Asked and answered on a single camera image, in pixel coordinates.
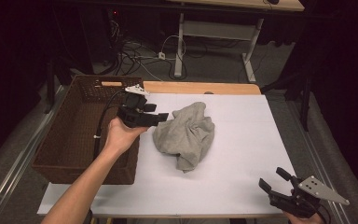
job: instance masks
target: towel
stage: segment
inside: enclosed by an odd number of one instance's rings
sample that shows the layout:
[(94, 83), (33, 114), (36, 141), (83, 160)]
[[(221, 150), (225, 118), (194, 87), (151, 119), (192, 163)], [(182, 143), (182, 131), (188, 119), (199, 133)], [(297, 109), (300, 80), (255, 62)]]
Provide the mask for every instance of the towel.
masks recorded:
[(177, 155), (176, 168), (184, 173), (197, 167), (214, 138), (214, 124), (204, 117), (205, 108), (205, 103), (196, 102), (173, 111), (174, 119), (160, 122), (153, 132), (157, 150)]

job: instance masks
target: table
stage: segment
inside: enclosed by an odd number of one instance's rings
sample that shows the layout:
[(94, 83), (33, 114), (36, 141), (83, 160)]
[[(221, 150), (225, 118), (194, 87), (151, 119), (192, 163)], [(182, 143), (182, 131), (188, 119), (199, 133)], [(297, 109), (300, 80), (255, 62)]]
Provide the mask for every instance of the table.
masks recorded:
[[(207, 156), (192, 172), (175, 169), (176, 158), (159, 153), (154, 127), (141, 135), (135, 183), (102, 186), (91, 210), (96, 217), (280, 217), (258, 187), (263, 177), (274, 190), (290, 192), (275, 174), (277, 166), (294, 174), (268, 102), (251, 84), (145, 82), (149, 103), (171, 112), (189, 102), (207, 105), (215, 123)], [(203, 94), (211, 91), (214, 94)], [(45, 215), (68, 188), (49, 184), (38, 214)]]
[[(189, 4), (206, 4), (224, 7), (252, 7), (264, 10), (282, 10), (282, 11), (303, 11), (304, 7), (298, 0), (281, 0), (279, 4), (269, 4), (267, 0), (170, 0), (172, 2)], [(175, 57), (174, 76), (182, 75), (183, 64), (183, 36), (206, 36), (219, 37), (225, 39), (237, 39), (250, 41), (249, 48), (246, 53), (242, 54), (245, 73), (250, 83), (255, 83), (255, 72), (250, 62), (252, 53), (255, 49), (257, 38), (260, 34), (264, 19), (259, 18), (256, 25), (244, 26), (238, 24), (225, 24), (207, 21), (189, 21), (185, 20), (184, 13), (181, 13), (179, 19), (179, 38), (178, 49)]]

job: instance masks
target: brown wicker basket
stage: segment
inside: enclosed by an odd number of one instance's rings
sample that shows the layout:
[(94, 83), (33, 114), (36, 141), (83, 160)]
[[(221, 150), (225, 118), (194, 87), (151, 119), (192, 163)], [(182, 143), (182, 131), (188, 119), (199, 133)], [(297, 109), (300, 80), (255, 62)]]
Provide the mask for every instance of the brown wicker basket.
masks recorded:
[[(121, 83), (106, 87), (103, 81)], [(34, 155), (32, 167), (54, 184), (72, 184), (92, 163), (94, 134), (108, 99), (128, 86), (143, 85), (139, 77), (76, 76), (57, 111), (48, 133)], [(108, 122), (116, 115), (123, 97), (118, 95), (103, 120), (101, 147), (106, 140)], [(129, 185), (135, 180), (139, 138), (118, 158), (106, 185)]]

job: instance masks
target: human arm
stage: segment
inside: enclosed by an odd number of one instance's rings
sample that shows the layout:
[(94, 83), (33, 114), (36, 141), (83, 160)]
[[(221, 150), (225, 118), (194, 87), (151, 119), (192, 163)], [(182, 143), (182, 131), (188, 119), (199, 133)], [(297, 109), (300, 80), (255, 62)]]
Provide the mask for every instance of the human arm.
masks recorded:
[(112, 119), (100, 155), (54, 204), (42, 223), (83, 223), (113, 164), (131, 146), (135, 138), (146, 130), (146, 127), (130, 129), (121, 119)]
[(321, 217), (317, 213), (315, 213), (310, 218), (295, 217), (294, 215), (287, 213), (285, 211), (283, 211), (283, 213), (285, 216), (287, 216), (287, 218), (289, 218), (292, 224), (324, 224)]

